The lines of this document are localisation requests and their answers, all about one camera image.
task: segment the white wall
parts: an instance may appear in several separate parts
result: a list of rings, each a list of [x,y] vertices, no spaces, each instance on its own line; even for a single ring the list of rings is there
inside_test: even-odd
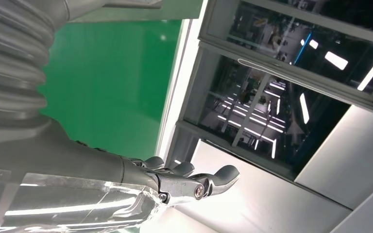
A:
[[[175,208],[168,208],[163,215],[141,226],[141,233],[217,233],[215,230],[188,217]]]
[[[295,181],[357,208],[373,193],[373,113],[351,106]]]
[[[199,173],[214,174],[224,165],[240,171],[227,192],[177,206],[220,233],[328,233],[350,213],[204,142],[193,164]]]

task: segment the robotic hand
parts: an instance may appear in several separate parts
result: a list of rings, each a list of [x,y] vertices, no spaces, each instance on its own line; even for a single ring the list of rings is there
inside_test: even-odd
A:
[[[56,30],[117,2],[0,0],[0,233],[111,232],[148,220],[160,206],[217,195],[237,181],[233,166],[189,176],[190,163],[168,169],[160,158],[89,148],[39,114],[46,100],[36,87],[45,82],[41,68]]]

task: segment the clear plastic film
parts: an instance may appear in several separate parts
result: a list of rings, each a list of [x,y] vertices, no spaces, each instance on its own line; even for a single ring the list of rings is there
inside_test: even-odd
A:
[[[0,179],[0,233],[133,232],[163,209],[141,185],[35,173],[21,184]]]

